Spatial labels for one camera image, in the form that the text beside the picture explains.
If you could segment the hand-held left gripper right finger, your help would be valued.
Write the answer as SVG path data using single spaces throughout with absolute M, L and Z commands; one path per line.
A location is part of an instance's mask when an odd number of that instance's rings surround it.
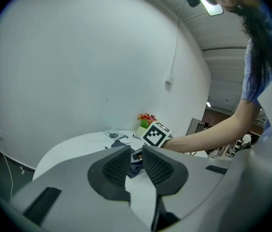
M 143 146 L 143 166 L 156 188 L 153 232 L 192 215 L 220 184 L 230 161 Z

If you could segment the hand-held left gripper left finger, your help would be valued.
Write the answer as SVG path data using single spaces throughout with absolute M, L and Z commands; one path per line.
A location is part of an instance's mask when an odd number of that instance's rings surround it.
M 22 188 L 10 204 L 42 232 L 149 232 L 125 189 L 131 148 L 65 160 Z

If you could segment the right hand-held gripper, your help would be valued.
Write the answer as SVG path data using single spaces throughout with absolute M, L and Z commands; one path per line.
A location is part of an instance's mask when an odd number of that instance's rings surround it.
M 171 137 L 171 130 L 159 121 L 152 122 L 145 133 L 141 136 L 143 145 L 131 154 L 131 163 L 138 163 L 143 160 L 143 146 L 160 147 Z

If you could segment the person's right forearm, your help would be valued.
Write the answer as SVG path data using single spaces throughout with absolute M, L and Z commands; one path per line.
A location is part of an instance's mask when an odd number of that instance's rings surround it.
M 213 127 L 195 134 L 172 138 L 162 145 L 163 149 L 178 153 L 190 153 L 225 146 L 240 139 L 250 128 L 250 118 L 243 111 Z

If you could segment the white kidney-shaped table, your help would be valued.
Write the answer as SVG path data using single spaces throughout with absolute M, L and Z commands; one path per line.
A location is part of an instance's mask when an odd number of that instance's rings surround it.
M 68 139 L 50 149 L 43 156 L 37 165 L 33 179 L 60 162 L 110 148 L 113 143 L 114 140 L 103 132 Z M 156 204 L 156 189 L 145 170 L 141 170 L 132 179 L 126 178 L 126 190 L 131 194 L 131 209 L 148 228 L 151 228 Z

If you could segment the cream pot of colourful flowers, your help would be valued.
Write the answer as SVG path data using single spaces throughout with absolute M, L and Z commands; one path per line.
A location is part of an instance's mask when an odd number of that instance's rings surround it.
M 139 114 L 138 119 L 140 120 L 140 125 L 136 130 L 136 134 L 138 136 L 142 136 L 152 122 L 157 121 L 154 115 L 150 115 L 149 113 Z

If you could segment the grey wooden shelf desk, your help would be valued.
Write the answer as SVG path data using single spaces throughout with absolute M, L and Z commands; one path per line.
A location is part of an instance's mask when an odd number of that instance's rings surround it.
M 202 121 L 196 118 L 192 118 L 188 130 L 186 132 L 186 135 L 191 135 L 203 131 L 204 125 L 205 123 L 203 123 Z

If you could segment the ceiling light panel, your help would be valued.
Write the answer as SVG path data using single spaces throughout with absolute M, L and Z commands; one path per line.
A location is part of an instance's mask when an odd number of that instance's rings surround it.
M 224 12 L 215 0 L 201 0 L 201 2 L 210 16 L 221 15 Z

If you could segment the person's blue shirt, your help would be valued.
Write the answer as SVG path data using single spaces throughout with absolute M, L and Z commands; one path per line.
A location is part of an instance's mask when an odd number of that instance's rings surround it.
M 272 11 L 242 7 L 243 28 L 249 36 L 245 53 L 242 99 L 259 105 L 258 97 L 272 81 Z

